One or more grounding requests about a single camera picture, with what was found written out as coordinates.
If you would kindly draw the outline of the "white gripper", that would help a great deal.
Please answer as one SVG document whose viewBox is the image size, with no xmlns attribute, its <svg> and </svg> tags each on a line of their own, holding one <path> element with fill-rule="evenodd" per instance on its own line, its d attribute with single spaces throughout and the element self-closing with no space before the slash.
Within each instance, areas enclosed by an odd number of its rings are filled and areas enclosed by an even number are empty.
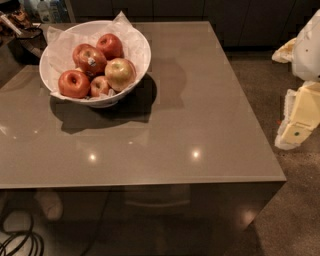
<svg viewBox="0 0 320 256">
<path fill-rule="evenodd" d="M 273 53 L 272 60 L 292 62 L 293 74 L 307 81 L 297 91 L 289 89 L 284 100 L 284 119 L 277 131 L 275 146 L 291 150 L 299 147 L 320 124 L 320 9 L 296 39 Z"/>
</svg>

